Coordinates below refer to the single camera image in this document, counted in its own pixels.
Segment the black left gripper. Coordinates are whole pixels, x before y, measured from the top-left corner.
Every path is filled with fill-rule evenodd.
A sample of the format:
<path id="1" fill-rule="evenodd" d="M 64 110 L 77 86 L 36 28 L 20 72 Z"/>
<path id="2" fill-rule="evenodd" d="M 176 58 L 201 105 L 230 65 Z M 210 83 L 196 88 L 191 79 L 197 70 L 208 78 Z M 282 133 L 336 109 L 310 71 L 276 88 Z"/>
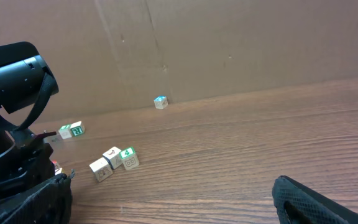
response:
<path id="1" fill-rule="evenodd" d="M 56 132 L 32 136 L 20 145 L 13 144 L 0 153 L 0 203 L 25 192 L 55 175 L 50 160 L 53 149 L 44 142 Z"/>

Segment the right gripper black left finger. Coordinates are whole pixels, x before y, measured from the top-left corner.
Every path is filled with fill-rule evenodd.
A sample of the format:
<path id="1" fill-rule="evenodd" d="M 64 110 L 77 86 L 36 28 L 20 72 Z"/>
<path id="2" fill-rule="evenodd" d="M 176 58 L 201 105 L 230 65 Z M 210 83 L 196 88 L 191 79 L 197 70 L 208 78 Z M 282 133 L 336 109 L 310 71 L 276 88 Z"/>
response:
<path id="1" fill-rule="evenodd" d="M 70 175 L 61 173 L 25 192 L 0 200 L 0 223 L 69 223 L 74 176 L 74 171 Z"/>

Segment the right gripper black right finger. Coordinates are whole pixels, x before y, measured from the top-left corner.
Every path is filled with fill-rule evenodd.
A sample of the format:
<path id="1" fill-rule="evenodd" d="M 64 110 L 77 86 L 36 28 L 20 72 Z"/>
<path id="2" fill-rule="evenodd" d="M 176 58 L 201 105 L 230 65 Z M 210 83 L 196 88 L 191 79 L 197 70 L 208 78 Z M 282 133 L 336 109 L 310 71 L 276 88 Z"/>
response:
<path id="1" fill-rule="evenodd" d="M 358 213 L 285 175 L 275 180 L 272 197 L 280 224 L 358 224 Z"/>

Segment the white green wooden block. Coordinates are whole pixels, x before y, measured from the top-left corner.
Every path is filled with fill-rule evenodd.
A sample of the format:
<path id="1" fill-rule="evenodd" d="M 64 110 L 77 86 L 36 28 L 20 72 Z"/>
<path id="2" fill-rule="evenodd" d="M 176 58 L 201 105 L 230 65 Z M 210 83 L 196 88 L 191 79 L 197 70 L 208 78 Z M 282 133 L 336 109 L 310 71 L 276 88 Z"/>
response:
<path id="1" fill-rule="evenodd" d="M 62 141 L 62 137 L 61 135 L 55 133 L 55 134 L 52 134 L 52 133 L 48 133 L 47 136 L 43 139 L 44 143 L 48 143 L 48 144 L 52 144 L 54 142 L 60 142 Z"/>

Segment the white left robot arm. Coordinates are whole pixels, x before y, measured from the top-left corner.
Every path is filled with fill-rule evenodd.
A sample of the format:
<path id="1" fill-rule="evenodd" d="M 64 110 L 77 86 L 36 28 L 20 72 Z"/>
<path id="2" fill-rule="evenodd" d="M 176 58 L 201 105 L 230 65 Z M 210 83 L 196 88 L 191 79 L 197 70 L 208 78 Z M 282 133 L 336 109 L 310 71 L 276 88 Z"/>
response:
<path id="1" fill-rule="evenodd" d="M 0 46 L 0 204 L 55 174 L 53 149 L 44 141 L 49 133 L 34 134 L 29 127 L 58 91 L 33 44 Z"/>

